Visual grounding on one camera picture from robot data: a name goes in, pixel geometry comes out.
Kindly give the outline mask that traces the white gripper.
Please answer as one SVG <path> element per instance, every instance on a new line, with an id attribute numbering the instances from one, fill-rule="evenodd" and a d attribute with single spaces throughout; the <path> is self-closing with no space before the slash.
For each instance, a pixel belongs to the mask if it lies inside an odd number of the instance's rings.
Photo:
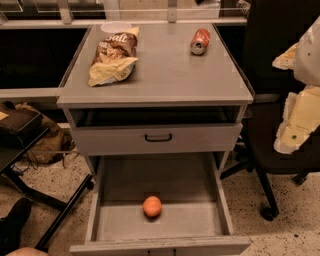
<path id="1" fill-rule="evenodd" d="M 306 86 L 298 94 L 290 92 L 285 101 L 283 121 L 279 125 L 274 149 L 292 154 L 320 126 L 320 88 Z"/>

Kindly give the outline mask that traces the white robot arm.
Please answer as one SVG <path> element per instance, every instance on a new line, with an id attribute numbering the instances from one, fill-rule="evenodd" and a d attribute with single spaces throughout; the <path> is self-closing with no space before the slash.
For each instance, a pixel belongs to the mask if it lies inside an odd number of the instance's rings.
<path id="1" fill-rule="evenodd" d="M 305 84 L 298 94 L 288 94 L 274 142 L 277 152 L 291 154 L 320 126 L 320 17 L 272 66 L 291 69 L 294 78 Z"/>

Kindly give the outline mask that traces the person hand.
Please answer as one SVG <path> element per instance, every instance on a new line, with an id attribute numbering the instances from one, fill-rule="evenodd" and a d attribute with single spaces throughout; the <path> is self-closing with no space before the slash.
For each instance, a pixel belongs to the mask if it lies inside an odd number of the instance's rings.
<path id="1" fill-rule="evenodd" d="M 43 252 L 41 250 L 31 248 L 31 247 L 23 247 L 17 250 L 14 250 L 5 256 L 50 256 L 48 253 Z"/>

